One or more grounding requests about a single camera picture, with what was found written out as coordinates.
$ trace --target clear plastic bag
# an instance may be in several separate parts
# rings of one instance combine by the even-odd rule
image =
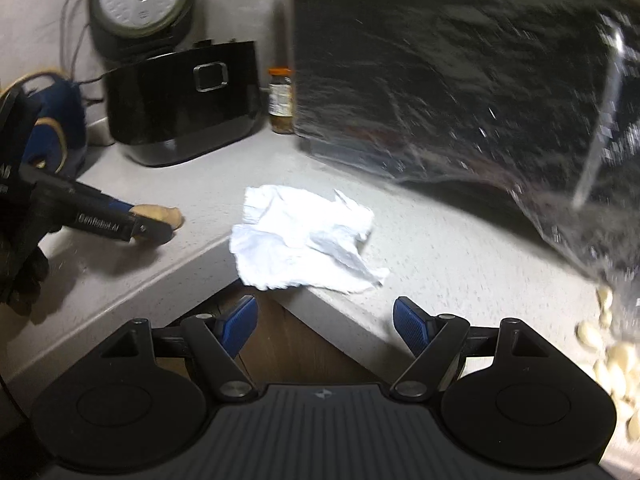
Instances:
[[[640,9],[294,2],[296,132],[316,155],[506,190],[547,242],[614,287],[618,335],[640,339]]]

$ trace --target wall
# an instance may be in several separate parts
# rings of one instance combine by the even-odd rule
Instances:
[[[0,84],[41,68],[59,66],[60,11],[65,0],[0,0]],[[217,43],[236,38],[257,41],[258,66],[263,83],[266,70],[285,64],[285,0],[196,0],[194,23],[181,48],[193,41],[211,38]],[[87,22],[86,0],[71,0],[71,23],[66,34],[66,57],[70,60]],[[102,61],[95,54],[90,35],[82,43],[76,66],[77,79],[102,74]],[[86,88],[91,97],[101,95],[100,85]],[[89,120],[104,115],[100,105],[92,107]]]

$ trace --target peeled garlic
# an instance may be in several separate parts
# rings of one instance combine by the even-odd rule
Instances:
[[[637,370],[633,369],[629,373],[625,374],[626,379],[626,392],[625,398],[632,403],[636,402],[636,397],[640,394],[638,386],[640,385],[640,374]]]
[[[636,403],[636,397],[638,396],[638,383],[634,382],[629,376],[626,379],[625,399],[632,404]]]
[[[632,442],[640,440],[640,415],[635,412],[626,424],[626,436]]]
[[[578,323],[575,328],[575,335],[578,336],[578,341],[587,348],[599,351],[604,347],[600,330],[589,321]]]
[[[586,373],[591,379],[593,379],[594,381],[596,380],[596,374],[593,371],[593,366],[581,364],[581,365],[578,365],[578,367],[580,368],[580,370]]]
[[[611,315],[611,311],[609,309],[603,310],[600,313],[600,317],[598,318],[598,321],[600,322],[600,328],[608,330],[611,327],[612,319],[613,316]]]
[[[616,407],[616,414],[620,420],[624,420],[625,422],[629,420],[634,414],[634,408],[630,404],[626,403],[624,400],[617,399],[615,397],[611,397],[613,400],[613,404]]]
[[[598,304],[602,310],[609,310],[613,303],[613,291],[606,285],[599,286],[596,291]]]
[[[628,374],[638,361],[636,347],[631,343],[616,343],[607,348],[607,362],[616,362],[620,369]]]
[[[610,361],[607,364],[607,371],[609,372],[609,381],[611,383],[611,396],[617,399],[622,399],[626,393],[626,379],[624,372],[615,361]]]
[[[596,382],[600,387],[606,391],[608,395],[611,395],[611,379],[609,377],[609,370],[604,364],[602,359],[598,359],[593,365],[593,373],[596,376]]]

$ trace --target orange jar lid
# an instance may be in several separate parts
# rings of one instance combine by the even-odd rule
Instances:
[[[269,69],[269,75],[291,75],[293,72],[286,67],[276,67]]]

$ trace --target white paper towel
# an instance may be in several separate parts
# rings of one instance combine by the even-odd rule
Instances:
[[[356,248],[369,236],[373,211],[338,190],[330,202],[304,189],[248,187],[242,221],[231,231],[229,249],[245,285],[361,292],[389,274],[369,269]]]

